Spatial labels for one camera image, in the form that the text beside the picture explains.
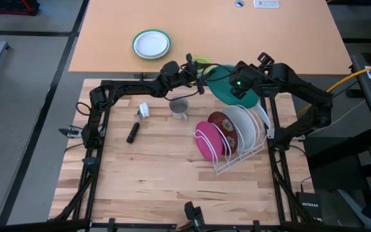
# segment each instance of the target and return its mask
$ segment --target pink bowl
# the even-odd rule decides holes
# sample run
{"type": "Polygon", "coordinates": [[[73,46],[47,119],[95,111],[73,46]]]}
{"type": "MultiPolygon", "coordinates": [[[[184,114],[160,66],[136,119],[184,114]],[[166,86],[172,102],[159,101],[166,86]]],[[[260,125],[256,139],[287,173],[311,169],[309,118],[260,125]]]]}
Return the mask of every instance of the pink bowl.
{"type": "Polygon", "coordinates": [[[214,152],[217,157],[219,157],[222,154],[223,151],[223,142],[221,139],[221,136],[218,132],[218,130],[207,121],[199,122],[196,126],[196,143],[198,146],[198,149],[200,150],[201,154],[206,160],[213,160],[213,155],[211,153],[209,145],[205,142],[203,139],[203,135],[207,137],[208,141],[211,143],[211,146],[214,149],[214,152]]]}

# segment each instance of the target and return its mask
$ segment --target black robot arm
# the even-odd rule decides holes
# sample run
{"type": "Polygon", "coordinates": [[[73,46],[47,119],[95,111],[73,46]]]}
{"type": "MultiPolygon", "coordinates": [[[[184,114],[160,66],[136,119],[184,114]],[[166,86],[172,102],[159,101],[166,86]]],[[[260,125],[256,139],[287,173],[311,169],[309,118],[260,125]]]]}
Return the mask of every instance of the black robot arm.
{"type": "Polygon", "coordinates": [[[81,133],[84,147],[96,149],[103,143],[98,130],[101,115],[124,95],[165,97],[168,91],[179,86],[190,86],[193,81],[199,82],[198,92],[203,94],[202,83],[196,78],[197,64],[192,61],[190,54],[187,54],[186,59],[187,63],[181,67],[175,61],[168,62],[153,81],[103,81],[101,86],[93,89],[90,92],[90,116],[81,133]]]}
{"type": "Polygon", "coordinates": [[[275,128],[270,146],[276,150],[288,150],[293,137],[306,135],[313,128],[330,125],[333,96],[300,79],[288,65],[274,64],[267,54],[258,59],[262,65],[256,67],[240,61],[230,78],[231,93],[241,99],[252,90],[260,97],[275,97],[277,93],[291,93],[310,103],[312,107],[296,122],[286,128],[275,128]]]}

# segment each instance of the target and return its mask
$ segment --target teal plate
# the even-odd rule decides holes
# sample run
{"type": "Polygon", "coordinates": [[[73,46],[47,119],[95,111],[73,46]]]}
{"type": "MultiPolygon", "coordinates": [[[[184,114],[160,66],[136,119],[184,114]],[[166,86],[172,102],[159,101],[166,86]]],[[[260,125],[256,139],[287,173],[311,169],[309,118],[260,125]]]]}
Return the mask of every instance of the teal plate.
{"type": "MultiPolygon", "coordinates": [[[[234,66],[232,65],[223,65],[231,72],[234,70],[234,66]]],[[[210,72],[215,71],[207,80],[207,85],[210,88],[211,92],[216,96],[220,101],[228,104],[228,105],[242,105],[247,109],[254,107],[257,105],[259,97],[252,91],[249,90],[246,92],[245,96],[242,99],[236,98],[233,94],[231,94],[230,90],[232,86],[229,84],[230,77],[224,78],[219,81],[209,81],[210,79],[217,79],[230,74],[225,68],[222,67],[215,67],[210,72]]]]}

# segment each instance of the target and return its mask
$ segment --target cup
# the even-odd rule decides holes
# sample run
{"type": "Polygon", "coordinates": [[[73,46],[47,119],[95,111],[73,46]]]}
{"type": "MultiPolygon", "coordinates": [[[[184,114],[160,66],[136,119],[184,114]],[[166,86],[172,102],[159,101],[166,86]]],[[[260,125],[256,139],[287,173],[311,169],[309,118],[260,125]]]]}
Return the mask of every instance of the cup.
{"type": "Polygon", "coordinates": [[[188,110],[188,100],[185,98],[177,99],[171,101],[168,106],[170,107],[171,114],[173,118],[180,120],[188,120],[187,110],[188,110]]]}

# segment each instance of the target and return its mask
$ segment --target white wire dish rack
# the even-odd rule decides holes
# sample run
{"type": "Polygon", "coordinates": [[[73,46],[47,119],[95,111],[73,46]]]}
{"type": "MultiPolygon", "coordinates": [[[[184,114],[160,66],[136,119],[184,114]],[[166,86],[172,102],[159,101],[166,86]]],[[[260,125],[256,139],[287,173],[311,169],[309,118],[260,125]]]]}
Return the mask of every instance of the white wire dish rack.
{"type": "Polygon", "coordinates": [[[231,167],[237,165],[238,163],[242,162],[245,159],[257,154],[261,150],[266,148],[266,138],[268,136],[268,130],[263,126],[264,124],[270,128],[270,120],[264,111],[264,109],[257,104],[255,107],[247,109],[244,106],[236,105],[236,106],[228,106],[227,108],[239,108],[239,110],[244,111],[244,113],[249,116],[250,124],[249,127],[254,130],[254,143],[253,144],[244,144],[244,137],[242,135],[242,129],[237,127],[236,122],[233,122],[234,128],[238,135],[238,145],[237,150],[234,154],[231,154],[231,148],[229,142],[225,138],[224,134],[221,130],[212,123],[212,125],[218,130],[224,145],[225,155],[216,154],[212,144],[210,143],[209,139],[203,132],[200,130],[196,130],[193,132],[193,135],[196,139],[202,139],[211,151],[211,155],[213,156],[212,163],[213,168],[217,175],[227,171],[231,167]]]}

